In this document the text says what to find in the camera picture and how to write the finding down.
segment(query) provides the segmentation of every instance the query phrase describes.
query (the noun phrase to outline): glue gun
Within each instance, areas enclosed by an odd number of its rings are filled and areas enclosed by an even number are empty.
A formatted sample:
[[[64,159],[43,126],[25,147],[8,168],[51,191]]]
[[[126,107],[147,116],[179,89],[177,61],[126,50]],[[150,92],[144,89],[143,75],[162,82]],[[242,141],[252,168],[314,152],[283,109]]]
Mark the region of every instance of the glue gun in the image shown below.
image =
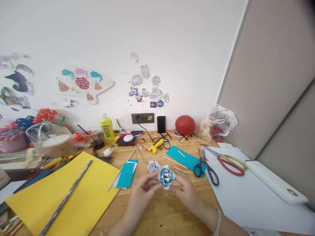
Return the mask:
[[[158,147],[161,146],[164,143],[163,139],[160,139],[156,144],[151,145],[151,147],[148,148],[148,151],[152,151],[153,154],[156,154],[158,151]]]

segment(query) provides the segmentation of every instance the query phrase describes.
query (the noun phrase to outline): paper flower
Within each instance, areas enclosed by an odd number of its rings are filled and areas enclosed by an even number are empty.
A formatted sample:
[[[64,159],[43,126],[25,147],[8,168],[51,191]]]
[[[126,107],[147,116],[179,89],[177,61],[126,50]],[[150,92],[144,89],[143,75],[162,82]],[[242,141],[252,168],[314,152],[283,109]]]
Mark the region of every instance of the paper flower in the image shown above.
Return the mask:
[[[161,165],[158,162],[155,162],[155,161],[150,161],[150,163],[148,165],[149,172],[155,172],[155,171],[157,171],[160,168],[161,168]]]
[[[170,171],[168,165],[163,166],[158,174],[158,182],[164,186],[164,189],[169,189],[176,175]]]

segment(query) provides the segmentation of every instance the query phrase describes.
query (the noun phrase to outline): yellow drink bottle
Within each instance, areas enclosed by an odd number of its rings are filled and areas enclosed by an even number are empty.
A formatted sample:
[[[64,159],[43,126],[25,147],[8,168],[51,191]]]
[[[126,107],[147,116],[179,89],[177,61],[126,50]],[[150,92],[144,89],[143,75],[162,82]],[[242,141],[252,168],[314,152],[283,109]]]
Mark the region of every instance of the yellow drink bottle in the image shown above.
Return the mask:
[[[101,113],[101,119],[99,124],[102,127],[105,142],[111,143],[114,141],[115,133],[113,130],[112,119],[107,116],[106,113]]]

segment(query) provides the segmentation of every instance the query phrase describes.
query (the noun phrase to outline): black cat drawing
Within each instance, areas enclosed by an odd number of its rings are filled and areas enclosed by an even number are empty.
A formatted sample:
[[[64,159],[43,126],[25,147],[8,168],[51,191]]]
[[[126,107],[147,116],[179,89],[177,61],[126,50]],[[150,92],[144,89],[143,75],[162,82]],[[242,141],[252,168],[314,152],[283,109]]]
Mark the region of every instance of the black cat drawing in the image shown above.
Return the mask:
[[[21,73],[14,71],[14,74],[5,76],[7,79],[12,79],[15,84],[12,86],[16,91],[27,92],[26,78]]]

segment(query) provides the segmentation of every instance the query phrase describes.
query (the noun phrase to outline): yellow paper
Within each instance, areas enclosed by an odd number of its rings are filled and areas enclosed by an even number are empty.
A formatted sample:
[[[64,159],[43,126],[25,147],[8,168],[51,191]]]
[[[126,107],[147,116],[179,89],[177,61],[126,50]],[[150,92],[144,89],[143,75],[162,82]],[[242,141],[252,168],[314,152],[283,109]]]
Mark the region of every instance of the yellow paper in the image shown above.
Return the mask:
[[[89,160],[93,160],[46,235],[88,235],[118,193],[119,170],[82,152],[69,164],[6,200],[33,235],[39,235]]]

